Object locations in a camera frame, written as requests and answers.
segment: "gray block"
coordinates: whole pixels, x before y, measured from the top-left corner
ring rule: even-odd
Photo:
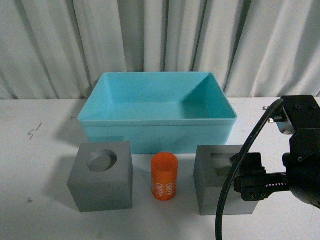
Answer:
[[[198,146],[193,178],[200,215],[216,215],[220,193],[232,166],[230,158],[239,153],[241,145]],[[241,193],[230,188],[224,215],[252,214],[257,201],[242,200]]]
[[[132,208],[130,142],[82,144],[67,186],[80,212]]]

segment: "black cable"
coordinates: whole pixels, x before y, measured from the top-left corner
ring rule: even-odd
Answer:
[[[230,187],[235,179],[236,173],[238,169],[240,168],[243,160],[247,156],[249,149],[251,148],[252,144],[256,140],[257,136],[261,132],[262,128],[267,123],[268,119],[273,117],[273,114],[279,110],[282,107],[283,100],[278,99],[274,103],[271,104],[271,106],[266,110],[264,115],[261,117],[259,122],[256,124],[254,129],[252,130],[251,134],[245,141],[244,145],[242,146],[239,154],[237,155],[234,163],[232,164],[232,167],[225,179],[225,182],[223,184],[218,206],[216,209],[216,216],[215,216],[215,239],[216,240],[222,240],[222,218],[224,214],[224,209],[226,205],[226,200],[228,197],[228,193],[230,190]]]

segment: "white curtain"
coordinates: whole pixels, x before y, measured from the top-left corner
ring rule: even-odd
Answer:
[[[89,97],[102,73],[210,71],[228,97],[320,95],[318,0],[0,1],[0,99]]]

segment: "orange plastic cylinder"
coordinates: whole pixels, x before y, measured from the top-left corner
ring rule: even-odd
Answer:
[[[152,194],[167,201],[176,195],[179,161],[169,152],[156,154],[151,160]]]

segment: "white table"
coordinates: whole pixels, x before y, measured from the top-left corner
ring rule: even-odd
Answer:
[[[238,114],[228,145],[242,145],[276,98],[230,98]],[[86,100],[0,101],[1,240],[207,240],[215,239],[215,216],[200,216],[193,180],[195,154],[177,154],[176,196],[151,193],[152,155],[133,155],[133,208],[79,213],[67,180],[80,144],[88,142],[77,116]],[[284,172],[290,136],[268,123],[251,148],[267,172]],[[258,203],[252,215],[223,217],[226,240],[314,240],[320,210],[291,192]]]

